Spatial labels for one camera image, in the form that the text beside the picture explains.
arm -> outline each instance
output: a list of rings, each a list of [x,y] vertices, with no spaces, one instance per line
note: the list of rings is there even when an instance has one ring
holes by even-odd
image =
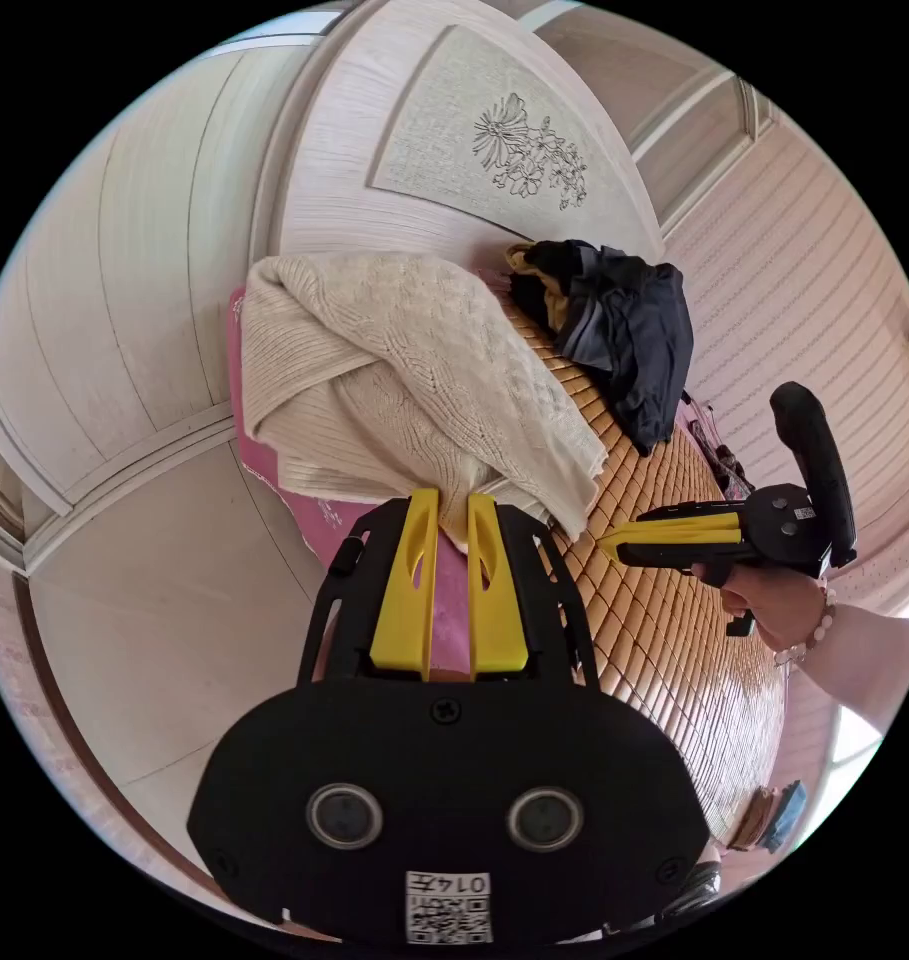
[[[887,733],[909,687],[909,620],[838,604],[834,625],[798,666],[838,703]]]
[[[692,572],[703,577],[704,569]],[[804,643],[820,623],[824,595],[793,570],[735,566],[721,589],[728,613],[753,611],[775,653]],[[838,604],[824,639],[798,666],[826,694],[886,733],[909,687],[909,620]]]

white knit sweater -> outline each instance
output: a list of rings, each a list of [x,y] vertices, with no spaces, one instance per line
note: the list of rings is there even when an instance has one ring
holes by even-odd
[[[241,336],[246,429],[277,451],[283,489],[380,501],[437,487],[460,544],[474,492],[583,531],[604,447],[466,270],[400,253],[270,257],[251,268]]]

human hand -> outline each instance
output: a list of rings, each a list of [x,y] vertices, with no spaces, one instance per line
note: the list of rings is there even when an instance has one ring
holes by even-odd
[[[691,573],[703,580],[707,572],[695,563]],[[750,610],[760,638],[775,653],[803,643],[820,623],[824,592],[820,584],[784,567],[734,566],[721,589],[721,606],[735,617]]]

black device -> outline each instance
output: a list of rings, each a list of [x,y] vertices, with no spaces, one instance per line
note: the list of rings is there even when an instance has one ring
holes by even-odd
[[[689,571],[703,563],[705,582],[715,587],[724,586],[735,563],[788,567],[817,578],[828,566],[854,560],[854,510],[824,408],[793,382],[781,384],[770,403],[777,435],[794,454],[806,489],[783,483],[761,487],[743,501],[658,507],[621,524],[598,545],[629,566]],[[651,521],[661,524],[645,528]],[[654,531],[661,542],[651,542]],[[754,616],[747,611],[728,624],[727,633],[747,636],[753,628]]]
[[[409,507],[391,500],[357,521],[318,594],[297,686],[216,746],[188,818],[204,863],[258,917],[381,947],[457,943],[470,955],[658,913],[709,831],[671,740],[600,689],[547,527],[492,503],[484,534],[510,568],[519,669],[437,683],[375,662]],[[311,682],[326,632],[326,671]]]

black jacket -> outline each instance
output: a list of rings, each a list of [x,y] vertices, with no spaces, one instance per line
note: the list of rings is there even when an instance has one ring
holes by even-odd
[[[694,349],[681,272],[581,240],[544,241],[524,259],[557,279],[568,298],[566,322],[556,335],[550,330],[536,276],[514,274],[512,298],[555,338],[560,356],[584,368],[634,446],[648,456],[658,441],[671,438]]]

